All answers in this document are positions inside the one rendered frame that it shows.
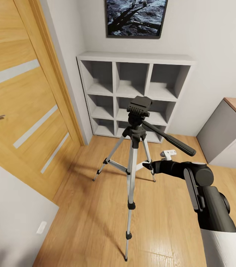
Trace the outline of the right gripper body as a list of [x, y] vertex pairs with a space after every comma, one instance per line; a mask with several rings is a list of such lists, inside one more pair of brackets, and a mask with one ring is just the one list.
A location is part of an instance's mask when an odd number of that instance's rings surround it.
[[153, 172], [156, 174], [164, 173], [171, 176], [174, 176], [172, 173], [172, 167], [175, 161], [168, 160], [168, 161], [154, 161], [153, 162]]

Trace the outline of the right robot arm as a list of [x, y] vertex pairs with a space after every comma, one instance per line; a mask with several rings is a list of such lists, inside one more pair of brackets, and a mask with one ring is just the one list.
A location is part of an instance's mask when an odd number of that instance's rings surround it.
[[154, 173], [184, 179], [202, 234], [207, 267], [236, 267], [236, 227], [230, 218], [227, 198], [218, 191], [214, 175], [202, 162], [175, 162], [176, 151], [160, 153], [160, 161], [142, 163]]

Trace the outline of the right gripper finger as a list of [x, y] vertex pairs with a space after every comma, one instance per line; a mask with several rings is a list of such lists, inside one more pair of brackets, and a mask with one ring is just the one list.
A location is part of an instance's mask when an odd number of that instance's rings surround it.
[[147, 169], [149, 169], [150, 171], [153, 170], [153, 162], [151, 164], [149, 164], [149, 163], [142, 163], [142, 165], [144, 167], [146, 167]]

